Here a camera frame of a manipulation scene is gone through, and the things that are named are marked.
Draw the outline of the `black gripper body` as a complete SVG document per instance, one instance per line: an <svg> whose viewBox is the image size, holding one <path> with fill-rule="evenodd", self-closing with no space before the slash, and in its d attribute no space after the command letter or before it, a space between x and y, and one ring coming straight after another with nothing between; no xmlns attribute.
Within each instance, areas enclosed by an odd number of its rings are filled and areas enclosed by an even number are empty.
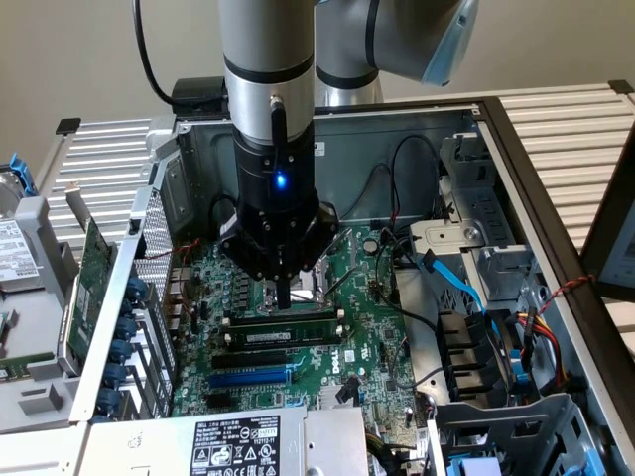
<svg viewBox="0 0 635 476"><path fill-rule="evenodd" d="M335 207L318 198L315 133L283 148L234 139L232 259L255 280L289 281L316 263L339 229Z"/></svg>

